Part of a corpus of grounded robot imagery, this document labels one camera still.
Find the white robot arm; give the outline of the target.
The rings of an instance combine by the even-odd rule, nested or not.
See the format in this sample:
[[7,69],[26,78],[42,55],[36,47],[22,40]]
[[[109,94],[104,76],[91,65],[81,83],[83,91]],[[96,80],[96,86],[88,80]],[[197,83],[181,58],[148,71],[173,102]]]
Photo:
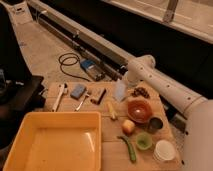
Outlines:
[[151,55],[130,59],[125,82],[136,86],[145,81],[187,118],[181,171],[213,171],[213,99],[180,84],[155,65]]

